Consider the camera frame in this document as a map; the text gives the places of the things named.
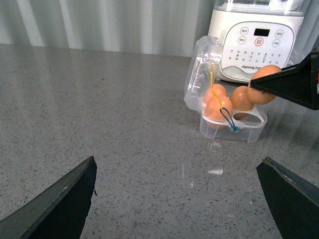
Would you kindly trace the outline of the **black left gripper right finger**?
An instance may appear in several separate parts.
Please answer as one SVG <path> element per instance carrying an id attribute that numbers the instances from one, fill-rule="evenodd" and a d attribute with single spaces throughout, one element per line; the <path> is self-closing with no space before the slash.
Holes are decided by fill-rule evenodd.
<path id="1" fill-rule="evenodd" d="M 317 239 L 319 188 L 270 157 L 256 170 L 282 238 Z"/>

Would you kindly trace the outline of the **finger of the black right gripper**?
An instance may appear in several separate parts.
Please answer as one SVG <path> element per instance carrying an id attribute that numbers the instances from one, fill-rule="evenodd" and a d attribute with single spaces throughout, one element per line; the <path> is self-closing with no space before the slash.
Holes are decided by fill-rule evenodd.
<path id="1" fill-rule="evenodd" d="M 253 80 L 251 87 L 301 105 L 319 109 L 319 49 L 313 48 L 299 64 Z"/>

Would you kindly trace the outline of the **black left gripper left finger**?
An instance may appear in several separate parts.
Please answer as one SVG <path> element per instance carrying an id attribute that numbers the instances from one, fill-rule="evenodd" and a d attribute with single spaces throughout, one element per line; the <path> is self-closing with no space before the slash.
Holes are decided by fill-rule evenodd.
<path id="1" fill-rule="evenodd" d="M 95 190 L 97 165 L 88 157 L 0 222 L 2 239 L 78 239 Z"/>

